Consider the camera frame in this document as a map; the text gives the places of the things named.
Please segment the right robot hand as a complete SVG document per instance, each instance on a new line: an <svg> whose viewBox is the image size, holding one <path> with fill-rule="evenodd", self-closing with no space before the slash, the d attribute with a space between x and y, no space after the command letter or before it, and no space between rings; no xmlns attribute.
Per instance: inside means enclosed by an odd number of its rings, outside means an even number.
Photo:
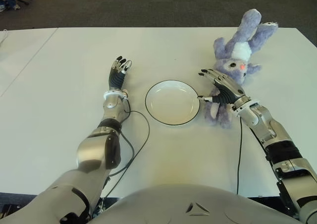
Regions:
<svg viewBox="0 0 317 224"><path fill-rule="evenodd" d="M201 69L198 73L209 79L212 84L219 90L219 94L211 96L198 96L201 101L234 104L237 100L245 96L243 88L236 83L230 76L213 69Z"/></svg>

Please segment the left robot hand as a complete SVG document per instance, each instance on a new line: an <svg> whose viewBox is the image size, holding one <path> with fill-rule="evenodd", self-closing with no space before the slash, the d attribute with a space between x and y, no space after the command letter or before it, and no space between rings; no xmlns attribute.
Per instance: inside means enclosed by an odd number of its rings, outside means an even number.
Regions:
<svg viewBox="0 0 317 224"><path fill-rule="evenodd" d="M123 56L116 58L116 60L111 65L108 77L108 85L110 89L122 89L125 76L131 65L132 61L123 58Z"/></svg>

